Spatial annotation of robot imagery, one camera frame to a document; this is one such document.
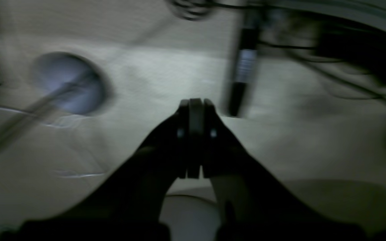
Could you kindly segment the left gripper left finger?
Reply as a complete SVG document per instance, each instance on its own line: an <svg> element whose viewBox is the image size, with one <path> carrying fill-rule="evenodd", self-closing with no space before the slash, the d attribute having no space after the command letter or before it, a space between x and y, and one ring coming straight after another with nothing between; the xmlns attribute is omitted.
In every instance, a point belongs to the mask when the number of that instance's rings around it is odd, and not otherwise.
<svg viewBox="0 0 386 241"><path fill-rule="evenodd" d="M170 241L159 221L173 182L186 177L190 100L160 123L86 199L45 221L29 221L20 241Z"/></svg>

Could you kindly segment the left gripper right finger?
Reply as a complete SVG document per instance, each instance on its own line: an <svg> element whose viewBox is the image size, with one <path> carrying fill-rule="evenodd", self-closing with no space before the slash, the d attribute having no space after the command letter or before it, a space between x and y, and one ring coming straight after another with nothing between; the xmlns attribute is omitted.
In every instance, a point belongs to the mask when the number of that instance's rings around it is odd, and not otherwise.
<svg viewBox="0 0 386 241"><path fill-rule="evenodd" d="M222 215L219 241L366 241L358 225L334 221L297 198L248 153L208 99L196 100L196 167Z"/></svg>

